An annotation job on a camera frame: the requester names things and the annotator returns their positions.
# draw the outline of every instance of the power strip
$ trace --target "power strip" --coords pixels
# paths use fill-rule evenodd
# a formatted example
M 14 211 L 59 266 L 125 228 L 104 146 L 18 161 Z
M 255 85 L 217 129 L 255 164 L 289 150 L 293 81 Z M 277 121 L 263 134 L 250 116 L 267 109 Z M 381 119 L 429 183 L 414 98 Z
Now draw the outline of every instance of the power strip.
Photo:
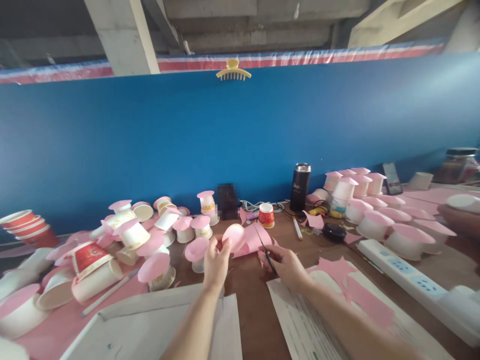
M 438 300 L 447 290 L 376 240 L 360 241 L 357 248 L 465 343 L 472 348 L 480 346 L 480 333 L 439 306 Z

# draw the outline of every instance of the electrical outlet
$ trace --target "electrical outlet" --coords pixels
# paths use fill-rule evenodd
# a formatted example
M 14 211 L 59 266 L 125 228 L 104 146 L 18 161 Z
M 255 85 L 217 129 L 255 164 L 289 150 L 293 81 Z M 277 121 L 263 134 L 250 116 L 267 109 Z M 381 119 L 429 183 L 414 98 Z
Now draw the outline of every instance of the electrical outlet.
M 415 269 L 407 264 L 405 261 L 395 257 L 395 258 L 389 258 L 387 261 L 392 265 L 395 269 L 400 271 L 402 274 L 409 275 L 413 274 L 415 272 Z
M 443 287 L 424 275 L 414 276 L 410 280 L 430 296 L 439 297 L 447 293 Z

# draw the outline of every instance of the scissors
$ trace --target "scissors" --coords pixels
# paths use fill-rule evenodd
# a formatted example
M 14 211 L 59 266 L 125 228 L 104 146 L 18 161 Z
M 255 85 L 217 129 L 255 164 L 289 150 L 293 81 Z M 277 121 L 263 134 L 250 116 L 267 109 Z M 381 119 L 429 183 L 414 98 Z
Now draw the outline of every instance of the scissors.
M 275 270 L 275 267 L 274 267 L 274 265 L 272 264 L 272 261 L 270 260 L 270 255 L 269 255 L 269 253 L 268 253 L 268 251 L 267 251 L 267 248 L 266 248 L 265 245 L 264 245 L 264 242 L 262 241 L 262 237 L 260 236 L 257 227 L 256 227 L 255 225 L 254 225 L 253 227 L 255 228 L 256 234 L 258 235 L 258 238 L 260 239 L 260 243 L 261 243 L 261 245 L 263 246 L 263 249 L 264 249 L 264 251 L 265 251 L 265 256 L 266 256 L 266 260 L 268 261 L 268 265 L 270 265 L 271 270 L 273 271 L 273 273 L 278 276 L 277 271 Z

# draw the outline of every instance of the black thermos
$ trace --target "black thermos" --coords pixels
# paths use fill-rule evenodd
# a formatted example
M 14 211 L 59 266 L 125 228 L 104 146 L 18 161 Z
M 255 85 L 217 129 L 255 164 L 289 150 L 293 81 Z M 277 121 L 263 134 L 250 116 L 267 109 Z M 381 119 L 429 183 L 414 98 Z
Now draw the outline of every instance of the black thermos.
M 295 166 L 290 195 L 290 210 L 293 212 L 305 210 L 311 172 L 310 164 L 300 162 Z

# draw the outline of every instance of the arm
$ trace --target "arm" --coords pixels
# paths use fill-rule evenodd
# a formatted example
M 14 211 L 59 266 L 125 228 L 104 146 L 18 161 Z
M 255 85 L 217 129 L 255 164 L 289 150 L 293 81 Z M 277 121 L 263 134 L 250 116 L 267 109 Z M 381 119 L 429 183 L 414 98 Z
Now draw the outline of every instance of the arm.
M 216 247 L 217 242 L 213 237 L 205 252 L 203 289 L 188 309 L 161 360 L 207 360 L 209 357 L 215 309 L 227 277 L 230 255 L 230 240 L 225 242 L 221 251 Z
M 300 293 L 330 325 L 333 332 L 354 360 L 424 360 L 408 343 L 384 331 L 362 312 L 336 296 L 326 287 L 315 283 L 299 258 L 289 249 L 267 245 L 280 262 L 271 260 L 278 276 L 290 289 Z M 270 270 L 264 253 L 260 253 L 264 268 Z

